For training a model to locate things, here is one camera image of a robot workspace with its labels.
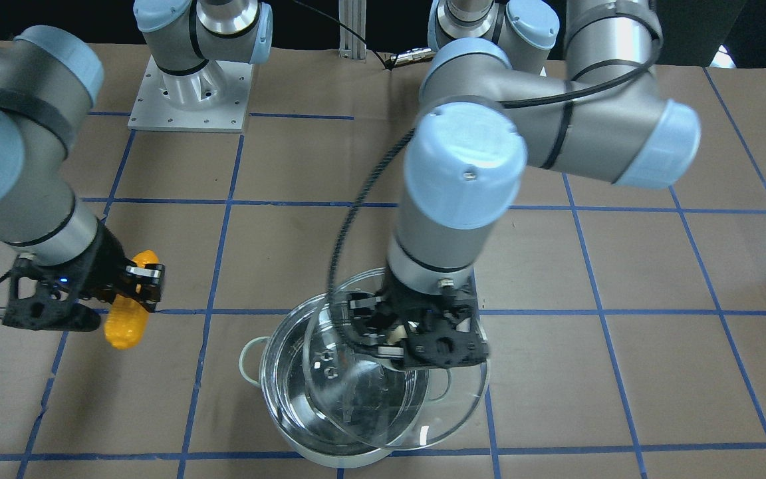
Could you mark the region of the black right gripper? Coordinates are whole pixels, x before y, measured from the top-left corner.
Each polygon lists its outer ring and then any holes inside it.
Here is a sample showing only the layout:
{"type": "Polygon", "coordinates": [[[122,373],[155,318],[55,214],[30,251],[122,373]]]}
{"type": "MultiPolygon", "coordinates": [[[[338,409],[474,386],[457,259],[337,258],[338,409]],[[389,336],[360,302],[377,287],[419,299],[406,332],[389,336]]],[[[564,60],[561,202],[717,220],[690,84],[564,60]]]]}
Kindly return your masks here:
{"type": "Polygon", "coordinates": [[[82,301],[110,304],[122,296],[153,313],[162,300],[165,276],[164,264],[128,263],[119,240],[99,224],[94,240],[73,260],[51,266],[15,261],[3,325],[30,331],[95,331],[100,316],[82,301]]]}

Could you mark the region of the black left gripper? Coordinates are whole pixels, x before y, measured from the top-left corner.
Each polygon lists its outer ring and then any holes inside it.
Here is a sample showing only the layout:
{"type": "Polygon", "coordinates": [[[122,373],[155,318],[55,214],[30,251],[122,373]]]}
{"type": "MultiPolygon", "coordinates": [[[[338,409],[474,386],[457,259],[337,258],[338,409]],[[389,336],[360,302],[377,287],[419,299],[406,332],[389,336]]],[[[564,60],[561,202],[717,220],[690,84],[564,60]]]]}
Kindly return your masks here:
{"type": "Polygon", "coordinates": [[[396,370],[472,367],[489,358],[489,343],[479,321],[474,280],[459,288],[443,286],[435,294],[414,291],[386,271],[383,295],[344,294],[347,346],[354,353],[376,353],[383,367],[396,370]],[[396,325],[406,337],[389,339],[396,325]]]}

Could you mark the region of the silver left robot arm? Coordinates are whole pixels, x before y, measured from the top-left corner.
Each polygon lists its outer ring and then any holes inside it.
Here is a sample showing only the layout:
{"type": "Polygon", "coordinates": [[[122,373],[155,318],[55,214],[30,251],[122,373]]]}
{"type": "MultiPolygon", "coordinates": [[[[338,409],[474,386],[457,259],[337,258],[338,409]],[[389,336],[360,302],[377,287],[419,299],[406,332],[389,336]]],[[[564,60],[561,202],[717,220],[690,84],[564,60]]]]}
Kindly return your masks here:
{"type": "Polygon", "coordinates": [[[658,94],[664,34],[654,1],[435,1],[435,57],[401,150],[404,193],[377,292],[328,279],[323,345],[396,370],[471,367],[487,343],[472,266],[519,193],[527,166],[614,185],[664,189],[700,144],[694,110],[658,94]]]}

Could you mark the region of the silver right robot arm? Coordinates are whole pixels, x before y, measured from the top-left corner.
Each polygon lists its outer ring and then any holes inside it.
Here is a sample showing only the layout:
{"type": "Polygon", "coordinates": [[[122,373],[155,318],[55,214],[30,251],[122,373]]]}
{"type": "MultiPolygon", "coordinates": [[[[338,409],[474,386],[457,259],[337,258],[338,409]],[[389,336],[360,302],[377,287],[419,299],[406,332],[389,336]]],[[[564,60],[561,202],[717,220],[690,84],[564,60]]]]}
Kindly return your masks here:
{"type": "MultiPolygon", "coordinates": [[[[137,1],[137,27],[174,107],[221,97],[220,61],[264,63],[273,10],[263,1],[137,1]]],[[[87,43],[31,25],[0,48],[0,242],[17,255],[0,322],[31,331],[95,331],[136,346],[162,298],[150,249],[128,258],[58,169],[96,106],[104,68],[87,43]]]]}

